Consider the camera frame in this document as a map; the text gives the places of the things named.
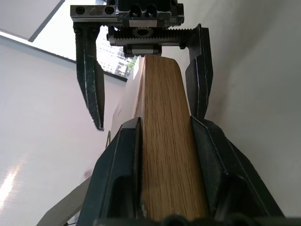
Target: ceiling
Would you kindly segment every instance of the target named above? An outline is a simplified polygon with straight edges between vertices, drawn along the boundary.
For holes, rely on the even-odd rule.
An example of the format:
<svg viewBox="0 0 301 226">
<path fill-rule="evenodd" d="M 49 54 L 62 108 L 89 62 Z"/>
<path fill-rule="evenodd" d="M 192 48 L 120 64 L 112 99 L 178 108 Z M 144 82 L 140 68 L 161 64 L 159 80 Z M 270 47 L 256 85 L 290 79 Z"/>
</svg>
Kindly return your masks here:
<svg viewBox="0 0 301 226">
<path fill-rule="evenodd" d="M 64 0 L 0 1 L 0 31 L 33 41 Z"/>
</svg>

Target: wood grain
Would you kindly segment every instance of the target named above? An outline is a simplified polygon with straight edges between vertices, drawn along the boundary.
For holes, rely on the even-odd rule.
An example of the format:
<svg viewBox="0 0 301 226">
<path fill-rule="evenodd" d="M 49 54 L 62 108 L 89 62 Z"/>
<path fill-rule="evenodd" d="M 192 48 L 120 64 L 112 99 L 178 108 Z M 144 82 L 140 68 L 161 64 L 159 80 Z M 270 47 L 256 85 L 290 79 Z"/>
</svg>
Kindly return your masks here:
<svg viewBox="0 0 301 226">
<path fill-rule="evenodd" d="M 208 215 L 181 71 L 173 59 L 147 55 L 136 115 L 143 127 L 146 216 L 187 219 Z"/>
</svg>

